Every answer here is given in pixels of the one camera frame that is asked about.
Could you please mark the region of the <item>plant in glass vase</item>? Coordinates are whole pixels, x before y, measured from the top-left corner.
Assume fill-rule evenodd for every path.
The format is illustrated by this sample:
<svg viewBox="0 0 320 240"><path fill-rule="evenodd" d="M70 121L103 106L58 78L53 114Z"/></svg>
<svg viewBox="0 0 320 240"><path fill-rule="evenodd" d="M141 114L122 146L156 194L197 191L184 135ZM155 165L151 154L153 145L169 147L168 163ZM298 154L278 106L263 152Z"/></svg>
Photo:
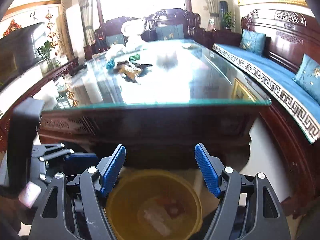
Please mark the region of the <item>plant in glass vase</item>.
<svg viewBox="0 0 320 240"><path fill-rule="evenodd" d="M53 49L54 47L49 41L46 41L42 46L36 48L40 57L42 57L42 59L47 63L46 73L60 66L59 61L51 58L50 52Z"/></svg>

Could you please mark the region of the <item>television screen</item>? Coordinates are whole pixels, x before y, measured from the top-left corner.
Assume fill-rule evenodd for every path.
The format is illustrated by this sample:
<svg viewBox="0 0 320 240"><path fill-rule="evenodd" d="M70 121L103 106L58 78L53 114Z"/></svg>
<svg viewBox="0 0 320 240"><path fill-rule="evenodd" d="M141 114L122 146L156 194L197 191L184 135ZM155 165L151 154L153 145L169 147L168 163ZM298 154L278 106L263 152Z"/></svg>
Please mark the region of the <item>television screen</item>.
<svg viewBox="0 0 320 240"><path fill-rule="evenodd" d="M37 48L46 40L43 22L18 29L1 38L1 89L42 61Z"/></svg>

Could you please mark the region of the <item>red chinese knot decoration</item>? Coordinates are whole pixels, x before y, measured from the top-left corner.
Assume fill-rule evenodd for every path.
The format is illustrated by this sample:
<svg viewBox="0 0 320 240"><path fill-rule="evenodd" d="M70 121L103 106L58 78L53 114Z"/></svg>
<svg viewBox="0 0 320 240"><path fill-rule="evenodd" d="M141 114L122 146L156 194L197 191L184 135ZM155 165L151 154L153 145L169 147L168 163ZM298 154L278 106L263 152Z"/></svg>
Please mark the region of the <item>red chinese knot decoration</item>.
<svg viewBox="0 0 320 240"><path fill-rule="evenodd" d="M55 23L52 21L53 15L48 11L47 15L45 16L46 20L48 21L46 24L46 28L49 30L48 38L52 48L55 48L58 45L57 41L57 31L55 28Z"/></svg>

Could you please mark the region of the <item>blue sofa seat mat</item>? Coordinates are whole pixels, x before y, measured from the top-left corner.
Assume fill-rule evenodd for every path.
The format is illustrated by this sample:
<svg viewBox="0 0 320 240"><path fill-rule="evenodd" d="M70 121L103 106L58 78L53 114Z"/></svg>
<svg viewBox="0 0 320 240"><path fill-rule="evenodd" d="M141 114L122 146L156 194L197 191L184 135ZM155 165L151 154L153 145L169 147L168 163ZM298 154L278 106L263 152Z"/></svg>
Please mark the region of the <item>blue sofa seat mat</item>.
<svg viewBox="0 0 320 240"><path fill-rule="evenodd" d="M293 80L293 72L240 47L213 44L213 50L255 79L292 116L310 143L319 139L319 104Z"/></svg>

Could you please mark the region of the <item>yellow snack wrapper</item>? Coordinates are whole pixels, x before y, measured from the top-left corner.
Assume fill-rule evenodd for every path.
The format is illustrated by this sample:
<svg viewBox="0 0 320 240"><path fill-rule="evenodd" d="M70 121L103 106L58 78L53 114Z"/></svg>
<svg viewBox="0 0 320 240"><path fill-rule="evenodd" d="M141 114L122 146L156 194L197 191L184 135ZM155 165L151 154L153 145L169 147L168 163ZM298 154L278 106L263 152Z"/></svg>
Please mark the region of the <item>yellow snack wrapper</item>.
<svg viewBox="0 0 320 240"><path fill-rule="evenodd" d="M119 68L119 74L127 77L130 81L137 83L139 75L142 73L141 68L122 66Z"/></svg>

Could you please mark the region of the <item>white dinosaur skeleton model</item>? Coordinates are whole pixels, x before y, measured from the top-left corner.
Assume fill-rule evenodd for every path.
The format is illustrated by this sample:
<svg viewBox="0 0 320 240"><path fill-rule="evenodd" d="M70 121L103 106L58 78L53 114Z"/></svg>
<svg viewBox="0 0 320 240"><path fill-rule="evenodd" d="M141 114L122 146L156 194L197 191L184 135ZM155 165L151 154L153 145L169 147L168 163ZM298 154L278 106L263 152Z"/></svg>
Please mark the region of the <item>white dinosaur skeleton model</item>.
<svg viewBox="0 0 320 240"><path fill-rule="evenodd" d="M116 57L118 54L122 54L124 49L125 49L125 46L121 43L112 44L110 49L105 53L105 58L107 59L107 61L110 61L111 59Z"/></svg>

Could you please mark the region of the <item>green crumpled paper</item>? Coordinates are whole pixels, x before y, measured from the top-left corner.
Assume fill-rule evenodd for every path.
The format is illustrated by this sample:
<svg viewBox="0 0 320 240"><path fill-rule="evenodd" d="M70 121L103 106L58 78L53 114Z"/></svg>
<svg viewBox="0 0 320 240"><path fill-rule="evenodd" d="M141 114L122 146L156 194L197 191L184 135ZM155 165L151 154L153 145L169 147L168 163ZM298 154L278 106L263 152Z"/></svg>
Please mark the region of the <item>green crumpled paper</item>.
<svg viewBox="0 0 320 240"><path fill-rule="evenodd" d="M140 55L139 54L131 55L129 57L129 61L130 62L135 62L135 61L138 61L138 60L140 60Z"/></svg>

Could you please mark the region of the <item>green pillow left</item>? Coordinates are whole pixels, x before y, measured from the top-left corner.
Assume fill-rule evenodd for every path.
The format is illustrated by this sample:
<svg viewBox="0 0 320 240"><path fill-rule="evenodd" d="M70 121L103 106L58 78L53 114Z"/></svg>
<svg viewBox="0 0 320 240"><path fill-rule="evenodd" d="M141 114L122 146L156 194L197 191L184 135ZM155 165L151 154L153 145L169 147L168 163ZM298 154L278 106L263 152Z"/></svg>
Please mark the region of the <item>green pillow left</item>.
<svg viewBox="0 0 320 240"><path fill-rule="evenodd" d="M105 37L106 44L110 48L113 44L123 44L125 45L125 38L123 34L111 35Z"/></svg>

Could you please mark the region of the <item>green pillow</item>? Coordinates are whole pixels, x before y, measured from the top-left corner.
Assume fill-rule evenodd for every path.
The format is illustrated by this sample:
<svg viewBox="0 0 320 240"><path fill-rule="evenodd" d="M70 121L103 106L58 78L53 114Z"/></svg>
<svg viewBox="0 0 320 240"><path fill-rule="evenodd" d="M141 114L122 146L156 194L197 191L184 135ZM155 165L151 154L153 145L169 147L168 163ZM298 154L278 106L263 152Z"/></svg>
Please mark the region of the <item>green pillow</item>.
<svg viewBox="0 0 320 240"><path fill-rule="evenodd" d="M125 38L123 34L111 35L105 37L106 44L110 48L113 44L123 44L125 45Z"/></svg>
<svg viewBox="0 0 320 240"><path fill-rule="evenodd" d="M180 40L184 39L183 25L167 25L156 27L157 40Z"/></svg>

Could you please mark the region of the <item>blue embroidered pillow far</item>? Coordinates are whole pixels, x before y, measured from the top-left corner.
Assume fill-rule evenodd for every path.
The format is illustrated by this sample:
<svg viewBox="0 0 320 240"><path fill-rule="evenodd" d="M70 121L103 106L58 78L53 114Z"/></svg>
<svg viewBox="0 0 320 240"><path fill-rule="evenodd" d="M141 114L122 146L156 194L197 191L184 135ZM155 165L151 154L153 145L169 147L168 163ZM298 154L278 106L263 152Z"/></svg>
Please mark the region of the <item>blue embroidered pillow far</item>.
<svg viewBox="0 0 320 240"><path fill-rule="evenodd" d="M266 42L265 34L244 29L242 32L240 48L253 52L256 55L262 56L264 47L265 47L265 42Z"/></svg>

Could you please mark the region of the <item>small wipes packet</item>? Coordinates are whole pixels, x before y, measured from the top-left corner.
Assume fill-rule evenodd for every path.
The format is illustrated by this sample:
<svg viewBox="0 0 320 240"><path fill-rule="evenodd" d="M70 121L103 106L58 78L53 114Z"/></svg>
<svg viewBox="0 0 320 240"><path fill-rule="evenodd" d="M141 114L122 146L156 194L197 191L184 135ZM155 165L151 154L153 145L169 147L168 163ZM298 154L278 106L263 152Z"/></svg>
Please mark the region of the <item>small wipes packet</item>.
<svg viewBox="0 0 320 240"><path fill-rule="evenodd" d="M194 43L183 43L182 47L187 50L195 50L199 48L199 46Z"/></svg>

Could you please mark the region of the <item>potted green plant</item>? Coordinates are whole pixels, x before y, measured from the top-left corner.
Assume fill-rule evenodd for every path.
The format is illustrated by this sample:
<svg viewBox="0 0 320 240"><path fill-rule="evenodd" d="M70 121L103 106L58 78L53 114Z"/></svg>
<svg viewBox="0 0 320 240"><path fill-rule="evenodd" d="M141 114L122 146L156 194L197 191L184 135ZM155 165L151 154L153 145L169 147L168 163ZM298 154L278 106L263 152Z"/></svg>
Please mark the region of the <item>potted green plant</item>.
<svg viewBox="0 0 320 240"><path fill-rule="evenodd" d="M235 27L235 22L236 22L234 14L231 11L229 11L224 14L223 19L225 23L224 30L231 31Z"/></svg>

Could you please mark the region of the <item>green pillow right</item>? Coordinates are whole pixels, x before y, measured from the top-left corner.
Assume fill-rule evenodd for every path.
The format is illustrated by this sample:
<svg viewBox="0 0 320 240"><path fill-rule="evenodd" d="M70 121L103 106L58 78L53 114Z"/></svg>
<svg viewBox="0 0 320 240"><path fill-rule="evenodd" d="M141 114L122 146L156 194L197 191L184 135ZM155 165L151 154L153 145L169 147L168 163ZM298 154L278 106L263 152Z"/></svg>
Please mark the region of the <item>green pillow right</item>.
<svg viewBox="0 0 320 240"><path fill-rule="evenodd" d="M180 40L184 39L183 25L167 25L156 27L157 40Z"/></svg>

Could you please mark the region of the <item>far wooden sofa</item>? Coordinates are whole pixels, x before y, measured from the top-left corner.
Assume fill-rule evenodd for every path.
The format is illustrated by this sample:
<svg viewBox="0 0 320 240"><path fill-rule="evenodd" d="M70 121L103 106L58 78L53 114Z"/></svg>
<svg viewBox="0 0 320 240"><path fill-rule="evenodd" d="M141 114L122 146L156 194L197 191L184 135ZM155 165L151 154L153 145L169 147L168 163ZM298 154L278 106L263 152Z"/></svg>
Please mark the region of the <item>far wooden sofa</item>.
<svg viewBox="0 0 320 240"><path fill-rule="evenodd" d="M107 51L109 47L106 44L105 37L122 34L121 27L123 23L134 19L134 17L121 16L104 22L94 32L93 44L84 47L85 60L88 61L94 55ZM145 32L141 37L146 42L157 41L156 27L182 24L184 39L193 38L195 33L201 29L200 14L181 8L162 9L142 19L145 21Z"/></svg>

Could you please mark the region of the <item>water dispenser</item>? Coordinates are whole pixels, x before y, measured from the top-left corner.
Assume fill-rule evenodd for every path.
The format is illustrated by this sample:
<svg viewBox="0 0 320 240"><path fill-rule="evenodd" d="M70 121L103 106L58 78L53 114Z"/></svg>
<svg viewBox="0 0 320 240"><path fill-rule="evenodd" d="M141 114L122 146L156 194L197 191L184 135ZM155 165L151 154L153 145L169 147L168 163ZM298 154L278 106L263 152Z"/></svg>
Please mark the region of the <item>water dispenser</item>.
<svg viewBox="0 0 320 240"><path fill-rule="evenodd" d="M220 20L220 29L225 29L225 23L223 16L228 12L228 2L219 1L219 20Z"/></svg>

